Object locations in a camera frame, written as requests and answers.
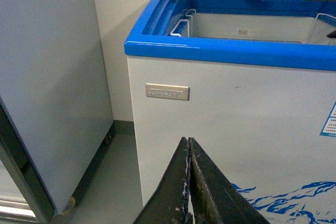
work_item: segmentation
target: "refrigerator side panel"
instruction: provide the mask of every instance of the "refrigerator side panel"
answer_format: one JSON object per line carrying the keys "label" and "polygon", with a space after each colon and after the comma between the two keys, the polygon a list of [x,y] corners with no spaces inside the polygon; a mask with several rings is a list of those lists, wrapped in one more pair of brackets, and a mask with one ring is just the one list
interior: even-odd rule
{"label": "refrigerator side panel", "polygon": [[61,212],[113,122],[93,0],[2,0],[0,94]]}

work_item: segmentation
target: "baseboard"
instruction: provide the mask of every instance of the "baseboard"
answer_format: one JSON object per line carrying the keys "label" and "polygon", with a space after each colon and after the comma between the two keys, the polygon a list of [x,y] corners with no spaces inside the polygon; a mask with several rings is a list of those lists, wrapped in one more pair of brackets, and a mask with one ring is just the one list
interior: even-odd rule
{"label": "baseboard", "polygon": [[115,120],[112,126],[114,126],[115,134],[135,135],[134,122],[132,121]]}

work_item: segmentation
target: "gray floor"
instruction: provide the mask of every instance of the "gray floor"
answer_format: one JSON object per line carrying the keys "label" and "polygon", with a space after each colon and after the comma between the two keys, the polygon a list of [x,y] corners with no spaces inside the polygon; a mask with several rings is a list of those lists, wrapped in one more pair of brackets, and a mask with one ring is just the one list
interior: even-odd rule
{"label": "gray floor", "polygon": [[116,135],[78,206],[51,224],[133,223],[142,209],[136,152],[134,136]]}

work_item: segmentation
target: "white wall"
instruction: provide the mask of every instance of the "white wall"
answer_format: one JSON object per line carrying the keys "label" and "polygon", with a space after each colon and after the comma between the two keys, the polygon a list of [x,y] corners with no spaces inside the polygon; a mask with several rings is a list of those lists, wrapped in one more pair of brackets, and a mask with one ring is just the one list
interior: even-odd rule
{"label": "white wall", "polygon": [[95,0],[113,117],[133,121],[123,43],[149,0]]}

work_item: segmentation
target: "white freezer body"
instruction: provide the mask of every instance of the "white freezer body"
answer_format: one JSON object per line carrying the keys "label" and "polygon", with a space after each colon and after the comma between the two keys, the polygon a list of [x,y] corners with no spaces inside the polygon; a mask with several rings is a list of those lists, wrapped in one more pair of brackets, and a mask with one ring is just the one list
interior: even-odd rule
{"label": "white freezer body", "polygon": [[[336,219],[336,138],[320,135],[335,72],[138,56],[128,66],[144,204],[185,136],[271,223]],[[190,100],[146,97],[146,83],[188,86]]]}

